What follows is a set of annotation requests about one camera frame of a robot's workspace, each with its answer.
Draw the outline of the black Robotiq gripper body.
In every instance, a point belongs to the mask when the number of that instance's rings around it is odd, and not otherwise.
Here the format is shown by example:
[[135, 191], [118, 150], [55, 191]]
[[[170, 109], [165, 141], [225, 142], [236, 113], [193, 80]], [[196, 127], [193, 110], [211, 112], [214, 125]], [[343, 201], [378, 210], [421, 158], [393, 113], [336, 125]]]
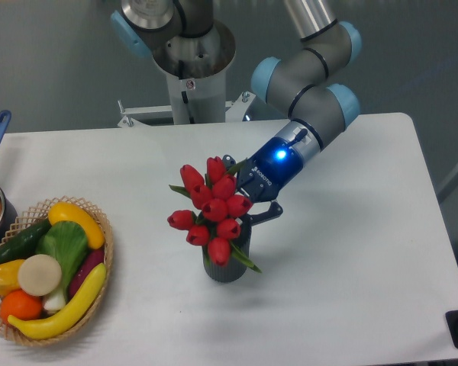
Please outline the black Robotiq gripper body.
[[237, 190], [252, 203], [276, 199], [279, 192], [303, 169], [295, 142], [273, 137], [257, 150], [237, 173]]

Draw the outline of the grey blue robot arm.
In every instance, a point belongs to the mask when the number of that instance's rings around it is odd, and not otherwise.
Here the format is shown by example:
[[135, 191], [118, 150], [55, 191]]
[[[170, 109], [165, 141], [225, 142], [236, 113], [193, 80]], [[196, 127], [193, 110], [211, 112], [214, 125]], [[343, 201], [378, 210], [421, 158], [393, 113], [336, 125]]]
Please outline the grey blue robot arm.
[[[287, 1], [285, 8], [302, 49], [287, 60], [264, 59], [251, 78], [252, 92], [288, 123], [246, 162], [237, 190], [266, 212], [252, 224], [279, 217], [279, 192], [360, 115], [344, 85], [327, 83], [360, 53], [359, 31], [338, 21], [325, 1]], [[226, 72], [235, 57], [231, 31], [214, 18], [210, 1], [123, 1], [111, 25], [126, 47], [150, 57], [166, 76], [176, 124], [226, 119]]]

